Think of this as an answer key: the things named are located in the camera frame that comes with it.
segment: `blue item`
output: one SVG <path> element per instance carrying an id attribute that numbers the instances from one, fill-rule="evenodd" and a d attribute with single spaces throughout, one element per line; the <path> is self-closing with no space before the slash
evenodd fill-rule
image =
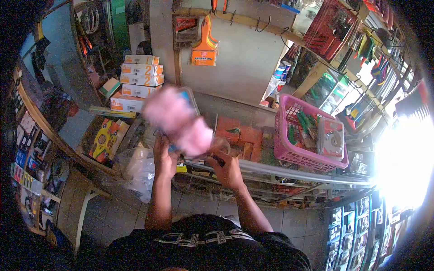
<path id="1" fill-rule="evenodd" d="M 282 73 L 282 75 L 280 76 L 280 80 L 281 81 L 286 81 L 286 77 L 288 76 L 287 73 Z"/>
<path id="2" fill-rule="evenodd" d="M 276 69 L 276 71 L 273 73 L 273 76 L 280 80 L 280 77 L 282 76 L 283 71 L 285 68 L 281 68 L 280 66 Z"/>
<path id="3" fill-rule="evenodd" d="M 24 164 L 26 163 L 26 155 L 18 150 L 15 157 L 15 162 L 22 168 L 24 168 Z"/>

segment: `wall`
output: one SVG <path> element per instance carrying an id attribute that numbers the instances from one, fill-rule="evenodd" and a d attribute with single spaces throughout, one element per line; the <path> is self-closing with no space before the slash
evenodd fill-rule
<path id="1" fill-rule="evenodd" d="M 220 40 L 216 66 L 192 66 L 191 49 L 181 51 L 182 82 L 194 91 L 246 104 L 259 104 L 283 49 L 280 37 L 214 19 Z"/>
<path id="2" fill-rule="evenodd" d="M 223 1 L 219 1 L 217 9 L 222 10 L 222 5 Z M 182 7 L 210 9 L 210 1 L 184 0 Z M 232 0 L 228 12 L 234 10 L 239 15 L 261 17 L 261 21 L 267 21 L 271 15 L 271 24 L 282 28 L 291 26 L 294 20 L 294 14 L 288 10 L 256 1 Z M 174 69 L 170 66 L 174 63 L 171 1 L 151 0 L 150 16 L 152 49 L 166 65 L 166 80 L 174 83 Z M 212 35 L 220 40 L 217 65 L 191 66 L 191 49 L 182 50 L 183 85 L 197 92 L 258 105 L 283 50 L 281 38 L 266 31 L 257 33 L 254 28 L 237 23 L 230 26 L 215 17 L 212 20 Z"/>
<path id="3" fill-rule="evenodd" d="M 160 57 L 160 64 L 164 66 L 164 80 L 174 84 L 172 0 L 150 0 L 149 20 L 152 53 Z"/>

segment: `wooden shelf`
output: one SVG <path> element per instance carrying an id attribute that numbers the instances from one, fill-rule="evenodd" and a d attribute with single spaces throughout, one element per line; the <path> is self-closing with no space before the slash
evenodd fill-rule
<path id="1" fill-rule="evenodd" d="M 26 156 L 26 161 L 24 162 L 24 167 L 23 167 L 24 170 L 27 169 L 27 164 L 29 163 L 29 158 L 30 158 L 32 152 L 35 150 L 34 144 L 35 144 L 36 138 L 38 137 L 38 135 L 41 131 L 42 131 L 42 129 L 39 128 L 38 131 L 36 131 L 35 135 L 33 136 L 32 143 L 30 144 L 29 152 Z"/>
<path id="2" fill-rule="evenodd" d="M 60 202 L 60 198 L 59 198 L 59 197 L 57 197 L 56 195 L 54 195 L 54 194 L 48 192 L 48 191 L 45 190 L 45 189 L 43 189 L 43 190 L 41 191 L 41 195 L 43 195 L 43 196 L 45 196 L 45 197 L 47 197 L 47 198 L 49 198 L 49 199 L 52 199 L 52 200 L 54 200 L 55 202 Z"/>

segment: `cardboard box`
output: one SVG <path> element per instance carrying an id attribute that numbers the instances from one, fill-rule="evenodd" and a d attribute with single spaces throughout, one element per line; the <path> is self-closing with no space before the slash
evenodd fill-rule
<path id="1" fill-rule="evenodd" d="M 121 73 L 156 76 L 163 74 L 163 65 L 122 64 Z"/>
<path id="2" fill-rule="evenodd" d="M 151 93 L 157 91 L 159 88 L 161 88 L 161 85 L 156 87 L 146 87 L 144 85 L 122 84 L 122 95 L 147 98 Z"/>
<path id="3" fill-rule="evenodd" d="M 159 61 L 160 58 L 158 56 L 126 55 L 124 63 L 158 65 Z"/>
<path id="4" fill-rule="evenodd" d="M 110 109 L 113 111 L 120 112 L 141 112 L 143 104 L 145 102 L 144 98 L 137 98 L 132 96 L 124 96 L 119 92 L 116 92 L 110 98 Z"/>
<path id="5" fill-rule="evenodd" d="M 115 78 L 110 78 L 100 89 L 99 92 L 104 95 L 106 99 L 110 98 L 110 96 L 118 89 L 121 85 L 118 80 Z"/>
<path id="6" fill-rule="evenodd" d="M 122 84 L 145 85 L 155 87 L 164 83 L 164 74 L 157 76 L 121 74 Z"/>
<path id="7" fill-rule="evenodd" d="M 95 136 L 89 155 L 100 163 L 106 163 L 112 153 L 116 141 L 119 125 L 109 119 L 104 119 L 101 128 Z"/>

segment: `orange box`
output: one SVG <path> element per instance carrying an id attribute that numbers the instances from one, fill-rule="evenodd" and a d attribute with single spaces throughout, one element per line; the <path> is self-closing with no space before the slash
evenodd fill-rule
<path id="1" fill-rule="evenodd" d="M 156 76 L 163 74 L 163 65 L 122 64 L 121 73 Z"/>
<path id="2" fill-rule="evenodd" d="M 137 112 L 140 113 L 145 103 L 144 98 L 124 96 L 121 93 L 116 92 L 110 98 L 110 109 L 120 112 Z"/>
<path id="3" fill-rule="evenodd" d="M 146 56 L 146 55 L 126 55 L 124 63 L 131 64 L 154 64 L 158 65 L 160 58 L 158 56 Z"/>
<path id="4" fill-rule="evenodd" d="M 191 51 L 191 64 L 195 66 L 215 66 L 216 51 Z"/>
<path id="5" fill-rule="evenodd" d="M 156 87 L 146 87 L 144 85 L 122 84 L 122 95 L 147 98 L 151 93 L 157 91 L 161 85 Z"/>
<path id="6" fill-rule="evenodd" d="M 164 83 L 164 74 L 157 76 L 148 76 L 122 73 L 121 80 L 119 81 L 122 84 L 145 85 L 148 87 L 155 87 Z"/>

